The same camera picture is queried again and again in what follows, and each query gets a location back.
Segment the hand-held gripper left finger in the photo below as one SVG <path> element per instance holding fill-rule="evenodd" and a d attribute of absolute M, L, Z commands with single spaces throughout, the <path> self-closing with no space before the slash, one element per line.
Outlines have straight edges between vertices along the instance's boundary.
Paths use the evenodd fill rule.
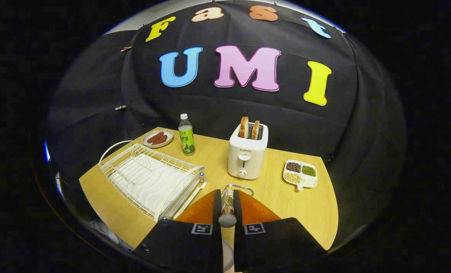
<path fill-rule="evenodd" d="M 220 190 L 211 191 L 175 220 L 160 219 L 134 255 L 158 272 L 222 273 L 221 208 Z"/>

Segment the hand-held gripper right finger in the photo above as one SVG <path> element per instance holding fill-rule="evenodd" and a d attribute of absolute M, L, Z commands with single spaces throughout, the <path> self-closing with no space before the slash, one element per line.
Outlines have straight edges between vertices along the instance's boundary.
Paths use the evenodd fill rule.
<path fill-rule="evenodd" d="M 254 197 L 234 190 L 235 272 L 303 272 L 326 250 L 294 217 L 280 219 Z"/>

